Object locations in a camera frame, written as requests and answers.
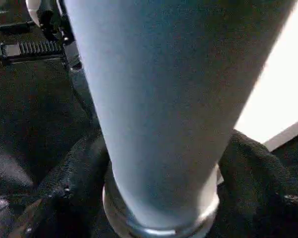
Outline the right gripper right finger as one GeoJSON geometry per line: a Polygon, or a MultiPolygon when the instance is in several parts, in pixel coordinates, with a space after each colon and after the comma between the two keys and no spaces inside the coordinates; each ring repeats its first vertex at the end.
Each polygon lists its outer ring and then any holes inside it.
{"type": "Polygon", "coordinates": [[[275,151],[234,131],[213,238],[298,238],[298,136],[275,151]]]}

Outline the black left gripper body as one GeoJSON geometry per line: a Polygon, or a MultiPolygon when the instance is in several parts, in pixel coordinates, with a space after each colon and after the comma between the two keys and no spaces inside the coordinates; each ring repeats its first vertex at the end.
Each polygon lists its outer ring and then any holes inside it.
{"type": "Polygon", "coordinates": [[[0,25],[0,32],[20,35],[33,27],[42,31],[44,41],[0,43],[3,65],[30,61],[61,60],[66,69],[82,68],[70,21],[63,0],[27,0],[30,20],[0,25]]]}

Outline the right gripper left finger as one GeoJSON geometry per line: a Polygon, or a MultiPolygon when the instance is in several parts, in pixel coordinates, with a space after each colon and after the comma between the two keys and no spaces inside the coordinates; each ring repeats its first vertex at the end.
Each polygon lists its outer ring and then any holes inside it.
{"type": "Polygon", "coordinates": [[[12,237],[90,238],[108,162],[103,136],[81,138],[43,179],[12,237]]]}

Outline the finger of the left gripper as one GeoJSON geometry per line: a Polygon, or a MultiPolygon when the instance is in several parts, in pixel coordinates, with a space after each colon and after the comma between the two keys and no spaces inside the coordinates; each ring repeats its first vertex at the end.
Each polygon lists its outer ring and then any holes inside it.
{"type": "Polygon", "coordinates": [[[74,95],[91,122],[98,122],[95,106],[82,68],[70,68],[70,81],[74,95]]]}

